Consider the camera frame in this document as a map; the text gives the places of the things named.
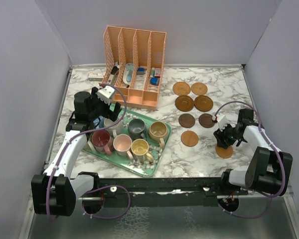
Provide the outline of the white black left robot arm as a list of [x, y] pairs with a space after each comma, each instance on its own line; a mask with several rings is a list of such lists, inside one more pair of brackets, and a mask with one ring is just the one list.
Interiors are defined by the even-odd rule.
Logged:
[[76, 201], [85, 193], [96, 196], [100, 191], [96, 173], [80, 173], [71, 179], [74, 164], [94, 132], [94, 120], [110, 119], [113, 124], [122, 121], [126, 105], [111, 102], [120, 90], [110, 84], [100, 83], [91, 92], [80, 91], [74, 95], [74, 111], [66, 125], [64, 141], [49, 166], [31, 180], [33, 207], [36, 214], [47, 215], [53, 221], [58, 216], [72, 215]]

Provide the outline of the woven rattan coaster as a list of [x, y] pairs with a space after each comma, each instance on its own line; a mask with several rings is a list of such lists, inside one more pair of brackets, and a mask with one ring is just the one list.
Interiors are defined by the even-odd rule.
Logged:
[[202, 82], [196, 82], [191, 86], [191, 91], [195, 95], [205, 95], [208, 92], [208, 87]]
[[191, 87], [186, 82], [177, 82], [173, 85], [172, 90], [179, 96], [185, 96], [191, 92]]

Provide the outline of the dark walnut coaster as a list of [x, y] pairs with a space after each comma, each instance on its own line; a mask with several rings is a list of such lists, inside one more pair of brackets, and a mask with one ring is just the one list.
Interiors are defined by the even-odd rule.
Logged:
[[179, 124], [184, 128], [191, 128], [195, 125], [195, 118], [191, 114], [181, 114], [178, 118]]
[[202, 114], [198, 120], [200, 125], [204, 128], [212, 128], [215, 125], [211, 114]]

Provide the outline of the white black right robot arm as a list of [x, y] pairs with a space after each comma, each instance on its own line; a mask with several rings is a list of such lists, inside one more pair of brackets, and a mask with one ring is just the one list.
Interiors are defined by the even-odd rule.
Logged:
[[239, 110], [237, 124], [231, 126], [224, 115], [213, 116], [218, 124], [213, 133], [219, 149], [246, 142], [253, 151], [247, 170], [227, 169], [222, 173], [219, 189], [230, 195], [237, 187], [267, 195], [283, 196], [288, 187], [293, 157], [278, 149], [267, 137], [265, 130], [254, 121], [252, 109]]

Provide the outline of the light orange wooden coaster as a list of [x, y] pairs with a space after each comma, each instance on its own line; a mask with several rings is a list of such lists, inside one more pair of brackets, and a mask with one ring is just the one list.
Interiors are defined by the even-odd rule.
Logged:
[[183, 132], [181, 135], [181, 142], [188, 147], [193, 147], [197, 145], [198, 141], [198, 135], [191, 130], [187, 130]]

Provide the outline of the brown wooden ringed coaster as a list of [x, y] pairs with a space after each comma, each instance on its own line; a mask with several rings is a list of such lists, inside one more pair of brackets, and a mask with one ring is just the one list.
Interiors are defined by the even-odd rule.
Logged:
[[199, 111], [207, 112], [213, 108], [213, 101], [210, 97], [201, 95], [195, 98], [194, 105]]

